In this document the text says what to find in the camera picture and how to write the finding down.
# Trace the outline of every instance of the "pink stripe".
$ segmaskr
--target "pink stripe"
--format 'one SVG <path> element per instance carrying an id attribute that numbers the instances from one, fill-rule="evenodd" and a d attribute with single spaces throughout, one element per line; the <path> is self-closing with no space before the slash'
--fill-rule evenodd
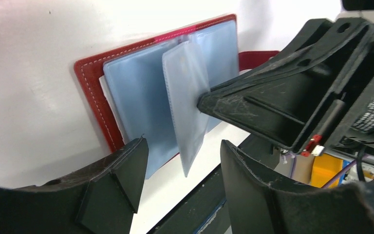
<path id="1" fill-rule="evenodd" d="M 189 33 L 195 32 L 195 31 L 196 31 L 196 26 L 193 25 L 193 26 L 178 29 L 178 30 L 175 30 L 175 31 L 163 34 L 163 35 L 159 35 L 159 36 L 155 37 L 154 40 L 155 40 L 156 43 L 158 43 L 158 42 L 161 42 L 161 41 L 170 40 L 172 38 L 175 38 L 175 37 L 178 37 L 178 36 L 181 36 L 181 35 L 189 34 Z"/>

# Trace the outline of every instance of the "red leather wallet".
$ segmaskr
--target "red leather wallet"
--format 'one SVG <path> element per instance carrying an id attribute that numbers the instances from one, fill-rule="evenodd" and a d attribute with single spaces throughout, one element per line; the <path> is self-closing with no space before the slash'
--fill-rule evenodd
<path id="1" fill-rule="evenodd" d="M 99 82 L 99 78 L 104 75 L 104 62 L 145 49 L 154 44 L 173 39 L 181 35 L 190 34 L 192 32 L 230 20 L 236 21 L 236 15 L 227 15 L 187 26 L 150 39 L 142 40 L 98 55 L 84 58 L 75 63 L 75 74 L 112 152 L 123 147 L 124 143 L 115 118 L 112 114 L 112 110 L 104 96 L 101 89 L 101 84 Z M 253 69 L 263 64 L 277 53 L 278 51 L 240 52 L 239 69 L 241 71 Z"/>

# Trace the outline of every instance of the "yellow bin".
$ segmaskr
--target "yellow bin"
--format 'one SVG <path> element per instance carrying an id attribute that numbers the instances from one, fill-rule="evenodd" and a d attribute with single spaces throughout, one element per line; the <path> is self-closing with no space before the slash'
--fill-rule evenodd
<path id="1" fill-rule="evenodd" d="M 315 157 L 310 185 L 321 188 L 326 182 L 340 172 L 342 168 L 343 160 L 340 158 L 336 158 L 328 154 Z M 336 187 L 338 184 L 339 179 L 333 182 L 329 188 Z"/>

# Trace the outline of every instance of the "wallet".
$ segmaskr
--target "wallet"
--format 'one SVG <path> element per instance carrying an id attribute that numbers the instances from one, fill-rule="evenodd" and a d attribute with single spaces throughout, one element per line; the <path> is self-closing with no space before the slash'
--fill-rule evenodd
<path id="1" fill-rule="evenodd" d="M 111 151 L 143 136 L 146 178 L 180 153 L 188 171 L 221 121 L 200 113 L 211 87 L 257 67 L 278 51 L 238 51 L 236 16 L 227 15 L 75 63 L 75 73 Z"/>

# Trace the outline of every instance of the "table surface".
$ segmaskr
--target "table surface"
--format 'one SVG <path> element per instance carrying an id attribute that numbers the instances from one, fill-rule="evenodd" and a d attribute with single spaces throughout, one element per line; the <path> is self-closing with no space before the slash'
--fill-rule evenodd
<path id="1" fill-rule="evenodd" d="M 219 15 L 238 16 L 239 50 L 280 50 L 339 0 L 0 0 L 0 186 L 43 183 L 109 154 L 73 64 L 100 52 Z M 143 234 L 219 162 L 223 123 L 206 135 L 185 178 L 179 157 L 145 182 L 132 234 Z"/>

